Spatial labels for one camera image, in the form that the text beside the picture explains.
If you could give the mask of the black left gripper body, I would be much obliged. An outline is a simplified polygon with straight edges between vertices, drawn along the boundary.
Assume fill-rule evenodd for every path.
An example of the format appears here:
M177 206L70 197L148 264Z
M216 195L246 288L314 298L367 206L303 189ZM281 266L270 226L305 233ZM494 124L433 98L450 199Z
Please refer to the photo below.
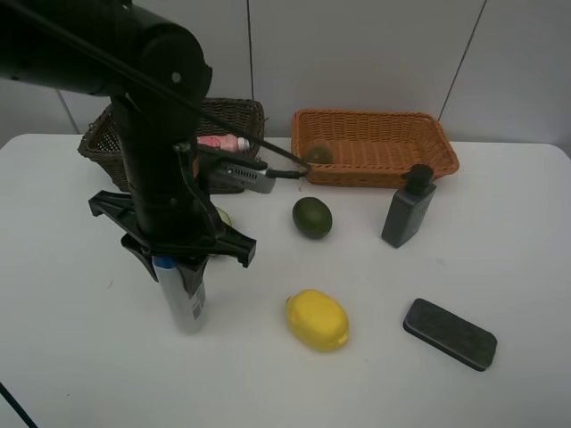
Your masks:
M166 207L151 216L156 223L141 220L140 207L129 194L101 191L88 201L94 216L105 215L147 247L152 256L194 258L225 255L248 267L255 254L256 241L224 224L213 234L197 214L179 214Z

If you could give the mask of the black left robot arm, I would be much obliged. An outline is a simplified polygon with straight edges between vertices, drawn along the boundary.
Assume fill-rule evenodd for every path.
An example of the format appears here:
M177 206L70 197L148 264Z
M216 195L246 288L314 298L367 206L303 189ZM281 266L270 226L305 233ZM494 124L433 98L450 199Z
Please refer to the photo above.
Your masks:
M256 247L211 202L210 174L238 161L197 140L211 74L188 30L130 1L1 4L2 78L112 102L128 192L93 196L92 214L119 226L145 266L171 257L190 281L212 255L248 266Z

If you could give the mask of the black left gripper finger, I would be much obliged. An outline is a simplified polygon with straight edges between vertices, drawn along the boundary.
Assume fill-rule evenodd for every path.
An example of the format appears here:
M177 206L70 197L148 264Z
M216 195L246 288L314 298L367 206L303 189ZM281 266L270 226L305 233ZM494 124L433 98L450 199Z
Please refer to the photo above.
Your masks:
M151 278L157 282L158 278L153 267L153 259L150 250L130 235L124 235L121 238L120 243L125 250L130 252L138 261L142 263Z
M182 276L183 286L188 295L195 295L203 283L203 274L209 258L209 255L201 255L194 258L176 258L176 266Z

